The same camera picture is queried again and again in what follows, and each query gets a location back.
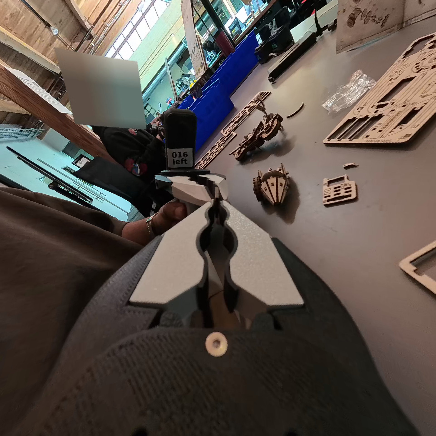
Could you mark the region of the wooden vehicle model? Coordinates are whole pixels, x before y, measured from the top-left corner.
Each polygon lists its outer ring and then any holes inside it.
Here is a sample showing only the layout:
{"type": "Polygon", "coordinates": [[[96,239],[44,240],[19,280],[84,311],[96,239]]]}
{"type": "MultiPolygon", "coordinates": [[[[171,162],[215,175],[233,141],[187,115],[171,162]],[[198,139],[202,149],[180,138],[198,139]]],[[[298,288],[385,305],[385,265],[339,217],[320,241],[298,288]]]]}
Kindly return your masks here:
{"type": "Polygon", "coordinates": [[[253,178],[253,192],[258,202],[269,202],[272,206],[283,204],[290,187],[289,172],[283,163],[277,169],[258,170],[253,178]]]}

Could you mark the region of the blue plastic bin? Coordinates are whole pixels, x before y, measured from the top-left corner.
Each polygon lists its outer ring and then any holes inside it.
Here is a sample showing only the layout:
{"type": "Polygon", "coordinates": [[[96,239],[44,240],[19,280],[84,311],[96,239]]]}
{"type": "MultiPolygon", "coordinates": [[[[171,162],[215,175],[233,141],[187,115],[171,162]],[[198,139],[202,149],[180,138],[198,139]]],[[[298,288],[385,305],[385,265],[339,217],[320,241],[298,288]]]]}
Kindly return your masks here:
{"type": "Polygon", "coordinates": [[[189,106],[197,117],[196,152],[233,108],[233,102],[219,79],[205,88],[202,96],[189,106]]]}
{"type": "Polygon", "coordinates": [[[255,49],[259,43],[254,31],[251,31],[237,46],[230,58],[230,70],[234,77],[244,79],[258,64],[255,49]]]}

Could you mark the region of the person's brown shirt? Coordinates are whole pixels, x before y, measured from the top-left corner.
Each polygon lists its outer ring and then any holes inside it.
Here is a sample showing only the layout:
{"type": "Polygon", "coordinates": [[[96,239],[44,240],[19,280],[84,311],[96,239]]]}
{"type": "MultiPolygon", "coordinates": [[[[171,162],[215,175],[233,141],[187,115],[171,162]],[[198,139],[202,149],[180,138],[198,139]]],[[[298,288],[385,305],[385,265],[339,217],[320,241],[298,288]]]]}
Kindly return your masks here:
{"type": "Polygon", "coordinates": [[[1,188],[1,435],[164,435],[174,330],[129,298],[160,236],[40,193],[1,188]]]}

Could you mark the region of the white paper sign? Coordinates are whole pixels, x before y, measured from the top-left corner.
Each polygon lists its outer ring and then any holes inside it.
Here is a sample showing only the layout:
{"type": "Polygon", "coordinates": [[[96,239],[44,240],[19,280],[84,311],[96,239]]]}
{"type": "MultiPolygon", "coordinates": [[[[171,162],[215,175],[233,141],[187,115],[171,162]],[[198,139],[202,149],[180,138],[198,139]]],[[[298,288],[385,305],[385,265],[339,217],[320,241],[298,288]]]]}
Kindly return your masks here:
{"type": "Polygon", "coordinates": [[[21,80],[29,89],[33,90],[37,95],[49,103],[52,107],[57,109],[61,113],[69,114],[72,116],[72,112],[63,106],[59,101],[57,101],[52,95],[50,95],[46,90],[44,90],[39,84],[37,84],[33,79],[27,76],[25,73],[18,69],[13,69],[6,67],[8,71],[14,74],[19,80],[21,80]]]}

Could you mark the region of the black metal bar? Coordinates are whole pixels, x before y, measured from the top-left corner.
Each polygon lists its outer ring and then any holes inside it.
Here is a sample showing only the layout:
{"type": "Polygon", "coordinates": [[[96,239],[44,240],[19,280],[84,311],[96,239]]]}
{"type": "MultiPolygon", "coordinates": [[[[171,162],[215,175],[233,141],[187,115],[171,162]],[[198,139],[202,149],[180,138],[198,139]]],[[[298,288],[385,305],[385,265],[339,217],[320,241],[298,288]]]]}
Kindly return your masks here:
{"type": "Polygon", "coordinates": [[[63,179],[53,175],[51,172],[47,171],[43,167],[41,167],[38,164],[35,164],[33,161],[26,158],[24,155],[20,154],[19,152],[15,151],[11,147],[7,146],[7,150],[12,152],[18,160],[25,163],[27,166],[29,166],[31,169],[35,170],[36,172],[40,173],[44,177],[48,178],[51,182],[48,184],[48,188],[51,189],[54,192],[57,192],[58,194],[89,208],[94,208],[92,205],[92,199],[79,191],[78,189],[74,188],[72,185],[65,182],[63,179]]]}

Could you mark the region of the standing display board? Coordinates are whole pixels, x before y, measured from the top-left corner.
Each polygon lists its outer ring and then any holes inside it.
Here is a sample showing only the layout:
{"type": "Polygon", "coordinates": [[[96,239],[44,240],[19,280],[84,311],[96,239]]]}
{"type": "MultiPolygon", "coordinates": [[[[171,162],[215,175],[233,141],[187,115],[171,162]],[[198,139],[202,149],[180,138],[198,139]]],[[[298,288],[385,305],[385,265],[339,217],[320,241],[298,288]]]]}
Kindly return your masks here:
{"type": "Polygon", "coordinates": [[[206,72],[208,65],[204,57],[202,41],[198,37],[193,20],[193,5],[191,0],[181,1],[181,13],[189,56],[197,81],[206,72]]]}

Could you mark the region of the wooden sheet with gear cutouts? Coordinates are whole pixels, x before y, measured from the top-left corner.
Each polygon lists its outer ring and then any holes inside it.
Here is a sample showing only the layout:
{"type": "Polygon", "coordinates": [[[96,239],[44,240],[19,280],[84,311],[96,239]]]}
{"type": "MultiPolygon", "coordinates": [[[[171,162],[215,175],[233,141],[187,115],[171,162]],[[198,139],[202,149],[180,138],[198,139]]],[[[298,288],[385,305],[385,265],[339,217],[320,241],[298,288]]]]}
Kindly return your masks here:
{"type": "Polygon", "coordinates": [[[417,281],[420,285],[426,288],[428,291],[436,294],[436,281],[427,274],[417,273],[417,264],[433,257],[436,251],[436,241],[432,241],[423,248],[408,255],[406,258],[399,262],[400,269],[409,275],[413,280],[417,281]]]}

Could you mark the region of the brown wooden parts sheet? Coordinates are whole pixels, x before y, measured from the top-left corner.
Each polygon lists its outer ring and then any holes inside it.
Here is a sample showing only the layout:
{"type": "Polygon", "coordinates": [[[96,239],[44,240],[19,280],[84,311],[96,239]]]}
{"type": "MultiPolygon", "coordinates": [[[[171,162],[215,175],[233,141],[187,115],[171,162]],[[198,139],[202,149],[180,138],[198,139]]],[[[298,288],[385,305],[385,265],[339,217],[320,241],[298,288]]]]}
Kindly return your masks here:
{"type": "Polygon", "coordinates": [[[271,91],[258,92],[221,130],[221,134],[224,137],[229,136],[234,132],[239,125],[251,115],[259,102],[264,102],[266,98],[271,95],[271,91]]]}
{"type": "Polygon", "coordinates": [[[221,138],[208,150],[203,157],[195,164],[197,170],[206,169],[215,158],[227,147],[227,145],[237,136],[236,132],[230,132],[221,138]]]}

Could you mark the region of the flat black box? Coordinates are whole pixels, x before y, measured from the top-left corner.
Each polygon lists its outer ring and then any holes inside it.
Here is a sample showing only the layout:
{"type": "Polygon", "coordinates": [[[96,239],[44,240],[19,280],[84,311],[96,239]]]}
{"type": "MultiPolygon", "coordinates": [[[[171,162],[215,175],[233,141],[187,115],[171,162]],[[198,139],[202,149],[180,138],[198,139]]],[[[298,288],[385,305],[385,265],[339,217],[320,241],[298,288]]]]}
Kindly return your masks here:
{"type": "Polygon", "coordinates": [[[317,42],[314,32],[307,32],[299,41],[279,57],[278,61],[268,70],[268,80],[274,83],[296,60],[307,52],[317,42]]]}

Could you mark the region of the wooden sheet with slot cutouts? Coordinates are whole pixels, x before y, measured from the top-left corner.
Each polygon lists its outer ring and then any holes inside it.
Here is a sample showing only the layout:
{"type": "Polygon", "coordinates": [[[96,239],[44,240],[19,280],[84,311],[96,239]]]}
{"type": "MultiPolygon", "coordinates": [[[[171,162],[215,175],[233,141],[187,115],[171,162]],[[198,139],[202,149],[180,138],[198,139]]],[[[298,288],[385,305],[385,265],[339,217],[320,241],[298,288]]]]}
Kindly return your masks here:
{"type": "Polygon", "coordinates": [[[435,112],[436,34],[431,33],[410,44],[323,143],[403,144],[435,112]]]}

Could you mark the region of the wooden motorcycle model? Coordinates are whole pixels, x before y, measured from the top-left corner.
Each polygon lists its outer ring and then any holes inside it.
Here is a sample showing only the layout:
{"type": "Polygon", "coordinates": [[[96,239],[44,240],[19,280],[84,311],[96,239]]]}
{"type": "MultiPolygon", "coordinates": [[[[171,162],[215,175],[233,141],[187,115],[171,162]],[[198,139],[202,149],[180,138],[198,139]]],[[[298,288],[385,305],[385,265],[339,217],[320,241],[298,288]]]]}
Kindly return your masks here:
{"type": "Polygon", "coordinates": [[[230,153],[237,161],[244,160],[248,153],[259,149],[267,140],[274,138],[280,130],[283,130],[283,117],[279,113],[267,113],[262,99],[257,99],[255,108],[264,116],[258,126],[244,136],[238,147],[230,153]]]}

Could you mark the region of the person's left hand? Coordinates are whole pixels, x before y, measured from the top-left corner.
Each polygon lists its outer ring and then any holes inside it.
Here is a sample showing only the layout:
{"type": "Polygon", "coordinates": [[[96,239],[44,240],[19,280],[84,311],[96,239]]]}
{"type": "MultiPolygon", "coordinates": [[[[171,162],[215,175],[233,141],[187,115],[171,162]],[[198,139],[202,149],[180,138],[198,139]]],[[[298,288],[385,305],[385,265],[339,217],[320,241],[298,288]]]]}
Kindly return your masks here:
{"type": "Polygon", "coordinates": [[[156,236],[160,236],[187,217],[187,207],[181,201],[174,199],[166,203],[151,218],[151,228],[156,236]]]}

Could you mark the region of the wooden beam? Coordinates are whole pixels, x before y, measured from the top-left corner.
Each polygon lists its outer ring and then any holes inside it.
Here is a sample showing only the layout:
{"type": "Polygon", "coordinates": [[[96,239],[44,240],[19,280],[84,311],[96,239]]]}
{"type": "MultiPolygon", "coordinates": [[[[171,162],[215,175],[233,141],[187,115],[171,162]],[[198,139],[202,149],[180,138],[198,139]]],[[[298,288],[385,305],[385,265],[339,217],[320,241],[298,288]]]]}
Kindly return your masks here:
{"type": "Polygon", "coordinates": [[[1,94],[93,157],[100,156],[108,161],[115,162],[107,153],[99,137],[91,130],[76,124],[72,116],[53,107],[3,65],[1,65],[0,71],[1,94]]]}

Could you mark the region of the black equipment case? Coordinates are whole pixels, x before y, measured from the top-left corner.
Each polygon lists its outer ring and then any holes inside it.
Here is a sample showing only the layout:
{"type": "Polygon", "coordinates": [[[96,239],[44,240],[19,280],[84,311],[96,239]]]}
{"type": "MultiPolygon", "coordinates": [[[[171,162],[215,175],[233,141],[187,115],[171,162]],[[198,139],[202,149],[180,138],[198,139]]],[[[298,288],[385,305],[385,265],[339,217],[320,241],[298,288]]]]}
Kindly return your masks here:
{"type": "Polygon", "coordinates": [[[294,44],[290,31],[291,13],[289,8],[282,7],[274,16],[275,28],[264,25],[259,36],[261,44],[255,49],[254,54],[259,64],[268,62],[270,55],[279,55],[294,44]]]}

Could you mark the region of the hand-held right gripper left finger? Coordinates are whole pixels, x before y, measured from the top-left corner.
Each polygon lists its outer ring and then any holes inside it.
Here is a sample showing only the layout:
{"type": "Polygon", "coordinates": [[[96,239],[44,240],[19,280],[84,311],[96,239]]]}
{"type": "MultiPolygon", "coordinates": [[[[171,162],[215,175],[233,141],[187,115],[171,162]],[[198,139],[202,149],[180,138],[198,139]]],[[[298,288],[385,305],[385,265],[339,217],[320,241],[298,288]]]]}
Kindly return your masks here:
{"type": "Polygon", "coordinates": [[[212,324],[208,301],[209,274],[201,237],[211,226],[209,201],[165,232],[129,298],[138,310],[170,311],[186,322],[200,311],[204,324],[212,324]]]}

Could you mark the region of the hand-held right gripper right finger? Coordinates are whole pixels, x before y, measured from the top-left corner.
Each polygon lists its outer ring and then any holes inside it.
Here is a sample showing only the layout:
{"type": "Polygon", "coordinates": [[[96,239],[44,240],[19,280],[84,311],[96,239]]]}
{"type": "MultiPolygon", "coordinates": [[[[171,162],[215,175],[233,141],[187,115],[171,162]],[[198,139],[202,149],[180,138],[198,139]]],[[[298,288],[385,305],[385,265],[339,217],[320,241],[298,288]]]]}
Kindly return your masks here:
{"type": "Polygon", "coordinates": [[[259,313],[303,307],[271,236],[228,201],[220,203],[220,223],[228,252],[224,300],[229,312],[252,321],[259,313]]]}

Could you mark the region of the clear plastic sheet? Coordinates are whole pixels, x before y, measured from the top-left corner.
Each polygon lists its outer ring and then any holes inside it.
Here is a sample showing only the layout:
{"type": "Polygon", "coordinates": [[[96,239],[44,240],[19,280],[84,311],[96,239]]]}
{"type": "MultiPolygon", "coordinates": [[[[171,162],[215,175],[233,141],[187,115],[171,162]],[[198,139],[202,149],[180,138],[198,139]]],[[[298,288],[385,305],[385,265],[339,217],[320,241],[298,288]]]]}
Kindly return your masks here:
{"type": "Polygon", "coordinates": [[[363,46],[435,13],[434,0],[339,0],[336,53],[363,46]]]}

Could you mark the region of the small wooden window panel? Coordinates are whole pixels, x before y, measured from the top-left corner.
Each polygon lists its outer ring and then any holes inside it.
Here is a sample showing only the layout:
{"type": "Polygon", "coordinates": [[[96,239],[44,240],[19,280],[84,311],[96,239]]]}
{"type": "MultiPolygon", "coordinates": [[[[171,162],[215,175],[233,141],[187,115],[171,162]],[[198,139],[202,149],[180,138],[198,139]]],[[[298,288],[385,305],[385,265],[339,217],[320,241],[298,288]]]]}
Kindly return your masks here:
{"type": "Polygon", "coordinates": [[[322,203],[325,207],[357,199],[357,185],[346,174],[323,179],[322,203]]]}

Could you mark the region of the person's left forearm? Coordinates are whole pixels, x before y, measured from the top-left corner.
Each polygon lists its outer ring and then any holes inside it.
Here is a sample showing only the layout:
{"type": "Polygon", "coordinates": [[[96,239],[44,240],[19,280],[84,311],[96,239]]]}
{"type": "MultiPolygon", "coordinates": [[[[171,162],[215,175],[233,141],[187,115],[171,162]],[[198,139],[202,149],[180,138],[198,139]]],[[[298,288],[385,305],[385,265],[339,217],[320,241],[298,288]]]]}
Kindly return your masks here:
{"type": "Polygon", "coordinates": [[[152,217],[139,221],[128,222],[122,230],[122,238],[141,246],[146,246],[155,237],[156,234],[152,225],[152,217]]]}

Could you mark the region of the grey desk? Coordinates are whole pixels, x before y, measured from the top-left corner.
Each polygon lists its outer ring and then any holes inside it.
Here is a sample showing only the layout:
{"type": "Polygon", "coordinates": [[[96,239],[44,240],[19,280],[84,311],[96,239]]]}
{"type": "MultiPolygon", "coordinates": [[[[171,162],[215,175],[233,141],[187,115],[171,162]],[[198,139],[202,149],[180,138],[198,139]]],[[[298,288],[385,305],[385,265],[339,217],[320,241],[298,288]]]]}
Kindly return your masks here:
{"type": "Polygon", "coordinates": [[[328,114],[322,103],[361,69],[378,80],[408,45],[435,31],[435,16],[370,45],[336,54],[336,32],[319,41],[275,84],[258,65],[231,96],[235,109],[259,91],[271,91],[269,112],[283,117],[284,133],[247,161],[229,153],[259,122],[255,111],[209,166],[227,177],[230,202],[279,238],[335,292],[352,315],[392,396],[421,435],[435,435],[435,296],[406,275],[399,262],[435,240],[435,124],[400,148],[324,146],[347,111],[328,114]],[[346,163],[359,166],[344,169],[346,163]],[[258,170],[283,163],[290,187],[283,204],[258,202],[258,170]],[[346,174],[357,199],[325,207],[323,179],[346,174]]]}

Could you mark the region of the crumpled clear plastic bag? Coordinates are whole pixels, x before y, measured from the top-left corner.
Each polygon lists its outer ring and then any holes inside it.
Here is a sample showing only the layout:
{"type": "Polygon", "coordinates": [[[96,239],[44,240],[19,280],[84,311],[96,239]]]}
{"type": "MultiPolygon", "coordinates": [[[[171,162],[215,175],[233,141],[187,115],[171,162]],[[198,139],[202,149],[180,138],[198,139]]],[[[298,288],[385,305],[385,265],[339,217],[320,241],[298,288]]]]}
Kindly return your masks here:
{"type": "Polygon", "coordinates": [[[362,72],[354,72],[347,84],[339,87],[333,95],[327,98],[322,107],[328,113],[337,113],[353,106],[367,91],[374,88],[376,81],[362,72]]]}

